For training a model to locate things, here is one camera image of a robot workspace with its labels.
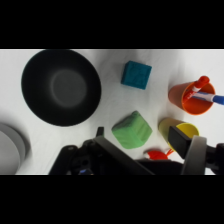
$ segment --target blue pen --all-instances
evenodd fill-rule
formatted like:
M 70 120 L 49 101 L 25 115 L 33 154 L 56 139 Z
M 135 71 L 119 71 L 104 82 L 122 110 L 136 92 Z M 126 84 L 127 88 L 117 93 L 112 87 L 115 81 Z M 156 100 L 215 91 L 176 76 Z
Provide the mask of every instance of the blue pen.
M 195 93 L 193 98 L 224 105 L 224 96 L 216 96 L 216 95 L 210 94 L 210 93 L 198 92 L 198 93 Z

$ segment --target red toy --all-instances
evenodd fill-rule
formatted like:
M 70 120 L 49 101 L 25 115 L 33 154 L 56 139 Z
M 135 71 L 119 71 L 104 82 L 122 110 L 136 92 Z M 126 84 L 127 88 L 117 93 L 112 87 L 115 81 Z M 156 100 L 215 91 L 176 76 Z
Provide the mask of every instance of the red toy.
M 173 150 L 170 149 L 167 154 L 159 151 L 150 151 L 144 154 L 145 158 L 151 160 L 168 160 L 168 156 L 173 153 Z

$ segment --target gray bowl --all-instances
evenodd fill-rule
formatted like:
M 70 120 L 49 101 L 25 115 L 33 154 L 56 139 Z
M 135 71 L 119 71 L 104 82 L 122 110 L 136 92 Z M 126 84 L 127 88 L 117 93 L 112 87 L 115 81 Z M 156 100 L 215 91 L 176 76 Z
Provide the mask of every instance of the gray bowl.
M 15 175 L 25 154 L 21 136 L 12 128 L 0 124 L 0 175 Z

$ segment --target teal cube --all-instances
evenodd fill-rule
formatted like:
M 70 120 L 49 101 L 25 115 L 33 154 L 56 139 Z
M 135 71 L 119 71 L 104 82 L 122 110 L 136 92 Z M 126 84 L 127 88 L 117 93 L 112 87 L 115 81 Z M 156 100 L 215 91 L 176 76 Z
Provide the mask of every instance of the teal cube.
M 129 61 L 125 66 L 121 83 L 123 85 L 145 90 L 151 71 L 151 66 Z

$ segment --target black bowl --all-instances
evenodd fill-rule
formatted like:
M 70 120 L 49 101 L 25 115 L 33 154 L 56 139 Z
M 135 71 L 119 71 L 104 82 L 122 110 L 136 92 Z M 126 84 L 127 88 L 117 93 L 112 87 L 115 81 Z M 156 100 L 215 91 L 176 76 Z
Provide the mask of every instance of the black bowl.
M 26 65 L 22 92 L 29 108 L 42 120 L 72 126 L 97 109 L 101 83 L 93 65 L 71 50 L 44 50 Z

